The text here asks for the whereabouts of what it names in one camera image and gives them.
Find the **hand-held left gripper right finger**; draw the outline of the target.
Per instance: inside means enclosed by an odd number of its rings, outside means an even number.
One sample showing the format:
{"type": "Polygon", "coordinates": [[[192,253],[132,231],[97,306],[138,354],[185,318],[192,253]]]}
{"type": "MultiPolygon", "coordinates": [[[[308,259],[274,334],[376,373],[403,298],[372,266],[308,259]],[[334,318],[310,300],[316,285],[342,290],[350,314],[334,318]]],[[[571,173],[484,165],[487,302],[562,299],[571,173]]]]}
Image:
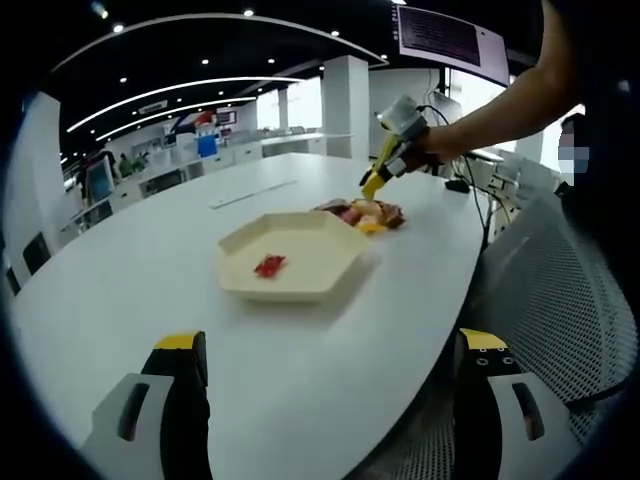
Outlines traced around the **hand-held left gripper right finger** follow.
{"type": "Polygon", "coordinates": [[[568,408],[491,333],[457,333],[453,416],[455,479],[555,479],[581,450],[568,408]]]}

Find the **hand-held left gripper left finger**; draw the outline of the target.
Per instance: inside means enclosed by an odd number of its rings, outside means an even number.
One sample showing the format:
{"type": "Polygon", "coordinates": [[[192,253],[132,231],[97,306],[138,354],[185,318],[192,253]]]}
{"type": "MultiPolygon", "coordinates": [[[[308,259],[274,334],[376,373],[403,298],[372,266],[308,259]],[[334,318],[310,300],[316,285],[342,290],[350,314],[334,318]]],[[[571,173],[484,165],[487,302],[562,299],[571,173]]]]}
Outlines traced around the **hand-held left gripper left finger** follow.
{"type": "Polygon", "coordinates": [[[81,452],[103,479],[209,479],[206,336],[169,335],[92,413],[81,452]]]}

